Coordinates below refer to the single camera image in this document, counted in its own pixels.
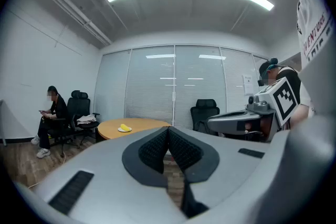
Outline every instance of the round wooden table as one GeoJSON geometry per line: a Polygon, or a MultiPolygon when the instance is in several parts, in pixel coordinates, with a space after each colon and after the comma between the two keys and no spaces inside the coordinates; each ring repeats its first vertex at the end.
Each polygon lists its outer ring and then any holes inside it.
{"type": "Polygon", "coordinates": [[[171,126],[164,121],[152,119],[126,118],[104,121],[98,125],[98,133],[105,139],[114,139],[124,135],[134,134],[136,132],[153,129],[157,127],[171,126]],[[132,128],[130,132],[119,132],[118,128],[121,124],[132,128]]]}

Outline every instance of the white plate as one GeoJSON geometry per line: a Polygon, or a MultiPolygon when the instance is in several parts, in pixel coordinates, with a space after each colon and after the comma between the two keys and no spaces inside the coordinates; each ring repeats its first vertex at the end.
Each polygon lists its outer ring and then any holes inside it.
{"type": "Polygon", "coordinates": [[[130,132],[131,130],[132,130],[132,128],[130,128],[129,131],[125,131],[125,130],[123,130],[121,127],[118,128],[118,131],[119,131],[119,132],[123,132],[123,133],[130,132]]]}

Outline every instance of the wooden floor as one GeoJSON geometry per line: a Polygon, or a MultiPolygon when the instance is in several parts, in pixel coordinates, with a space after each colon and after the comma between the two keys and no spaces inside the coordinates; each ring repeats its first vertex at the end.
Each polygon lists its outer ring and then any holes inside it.
{"type": "MultiPolygon", "coordinates": [[[[89,137],[79,149],[76,146],[65,145],[65,161],[69,161],[94,143],[95,140],[89,137]]],[[[59,145],[52,147],[50,149],[51,155],[42,159],[36,157],[38,149],[38,146],[30,142],[8,144],[7,146],[0,144],[0,157],[13,181],[20,182],[27,187],[32,186],[63,164],[64,158],[60,156],[61,147],[59,145]]],[[[168,195],[180,207],[184,188],[183,174],[173,160],[165,158],[163,162],[164,175],[168,178],[168,195]]]]}

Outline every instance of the cable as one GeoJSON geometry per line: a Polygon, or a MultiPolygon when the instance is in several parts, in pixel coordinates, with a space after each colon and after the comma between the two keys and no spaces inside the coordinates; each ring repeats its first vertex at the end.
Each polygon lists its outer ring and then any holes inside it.
{"type": "MultiPolygon", "coordinates": [[[[66,160],[66,158],[67,158],[67,155],[65,155],[64,151],[63,151],[63,154],[64,154],[64,161],[63,161],[62,164],[65,163],[65,160],[66,160]]],[[[33,185],[31,185],[30,187],[28,187],[28,188],[32,188],[32,187],[36,186],[36,185],[39,184],[39,183],[40,183],[40,182],[37,182],[36,184],[33,184],[33,185]]]]}

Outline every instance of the white sneaker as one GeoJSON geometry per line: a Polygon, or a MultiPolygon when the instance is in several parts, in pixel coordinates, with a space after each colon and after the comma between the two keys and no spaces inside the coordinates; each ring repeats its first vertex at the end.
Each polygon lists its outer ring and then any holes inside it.
{"type": "Polygon", "coordinates": [[[47,150],[45,148],[41,148],[40,151],[36,154],[36,157],[38,158],[43,158],[45,156],[49,156],[50,155],[50,150],[47,150]]]}
{"type": "Polygon", "coordinates": [[[38,143],[40,143],[40,137],[38,137],[38,135],[35,135],[35,137],[31,140],[31,143],[33,145],[37,145],[38,143]]]}

